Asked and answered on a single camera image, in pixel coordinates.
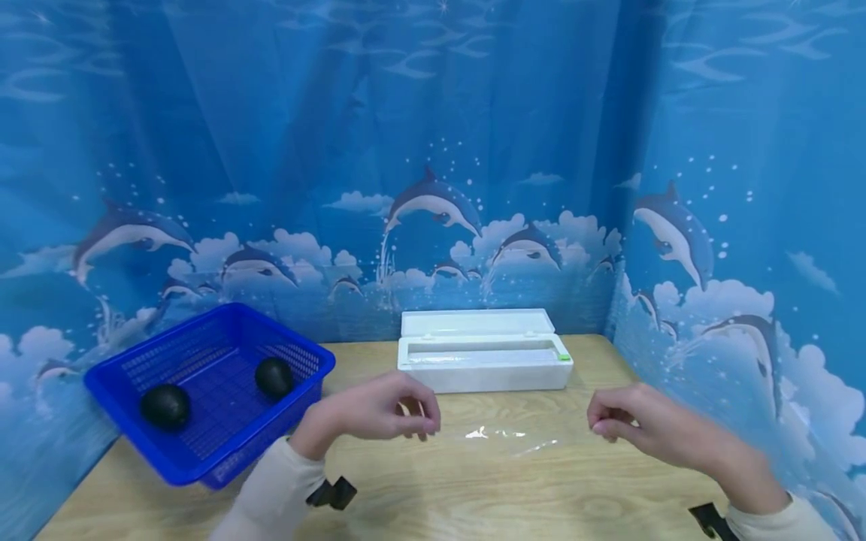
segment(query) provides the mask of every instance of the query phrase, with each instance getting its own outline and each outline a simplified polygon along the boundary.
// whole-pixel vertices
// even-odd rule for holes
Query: wooden table
[[[707,539],[687,508],[721,505],[721,491],[592,435],[592,391],[635,377],[602,337],[564,342],[575,359],[567,390],[440,396],[443,430],[426,444],[339,440],[328,477],[346,476],[359,495],[344,512],[313,510],[296,539]],[[338,363],[326,392],[396,365],[396,343],[328,348]],[[206,539],[241,483],[170,488],[120,439],[38,539]]]

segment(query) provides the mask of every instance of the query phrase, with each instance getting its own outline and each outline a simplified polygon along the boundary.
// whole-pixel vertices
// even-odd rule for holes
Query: blue plastic basket
[[[296,386],[274,404],[255,385],[266,357],[292,367]],[[243,304],[219,306],[94,366],[84,378],[120,431],[171,485],[219,490],[256,461],[321,399],[333,354]],[[177,433],[153,427],[139,400],[160,383],[190,395]]]

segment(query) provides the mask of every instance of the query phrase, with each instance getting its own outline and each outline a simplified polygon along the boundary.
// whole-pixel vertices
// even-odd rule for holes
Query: white foam box
[[[574,368],[543,308],[403,312],[397,368],[436,393],[564,389]]]

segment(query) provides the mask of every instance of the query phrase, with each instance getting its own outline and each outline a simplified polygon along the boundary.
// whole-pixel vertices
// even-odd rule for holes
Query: white sleeve
[[[740,541],[836,541],[833,530],[808,501],[794,495],[791,499],[774,515],[750,515],[730,506],[727,525]]]
[[[325,481],[325,462],[274,442],[253,468],[210,541],[287,541],[307,516],[307,498]]]

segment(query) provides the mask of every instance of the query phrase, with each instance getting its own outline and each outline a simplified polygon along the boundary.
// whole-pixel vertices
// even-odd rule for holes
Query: hand
[[[734,438],[644,383],[596,391],[586,418],[607,441],[623,438],[653,458],[703,473]]]
[[[429,388],[393,371],[316,403],[289,439],[294,450],[321,460],[340,435],[390,440],[418,435],[426,441],[441,428],[439,402]]]
[[[607,441],[623,438],[653,458],[712,477],[743,512],[773,514],[791,503],[760,451],[649,385],[596,391],[586,419]]]

